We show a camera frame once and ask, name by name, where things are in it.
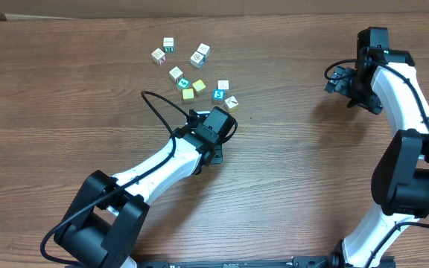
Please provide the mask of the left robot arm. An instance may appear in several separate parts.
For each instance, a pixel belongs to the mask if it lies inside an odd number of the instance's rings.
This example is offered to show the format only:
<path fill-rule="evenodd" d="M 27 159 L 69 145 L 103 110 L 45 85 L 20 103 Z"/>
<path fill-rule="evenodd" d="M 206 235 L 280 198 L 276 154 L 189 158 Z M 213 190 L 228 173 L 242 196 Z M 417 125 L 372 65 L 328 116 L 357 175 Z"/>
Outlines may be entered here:
<path fill-rule="evenodd" d="M 112 176 L 90 174 L 53 233 L 54 242 L 74 257 L 66 266 L 137 267 L 130 255 L 150 205 L 174 183 L 220 164 L 222 145 L 237 126 L 218 106 L 191 110 L 185 126 L 149 159 Z"/>

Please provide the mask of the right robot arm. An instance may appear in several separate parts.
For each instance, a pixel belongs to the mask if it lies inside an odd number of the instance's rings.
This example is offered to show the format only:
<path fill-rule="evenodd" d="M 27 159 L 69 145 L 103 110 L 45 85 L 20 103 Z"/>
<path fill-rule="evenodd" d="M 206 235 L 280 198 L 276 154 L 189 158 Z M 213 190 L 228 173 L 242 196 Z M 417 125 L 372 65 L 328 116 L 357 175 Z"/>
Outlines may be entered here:
<path fill-rule="evenodd" d="M 429 106 L 411 54 L 389 47 L 386 28 L 360 31 L 355 66 L 346 63 L 325 70 L 325 90 L 349 98 L 349 107 L 385 112 L 393 139 L 372 174 L 372 206 L 323 265 L 388 267 L 383 255 L 402 232 L 429 229 L 420 221 L 429 215 Z"/>

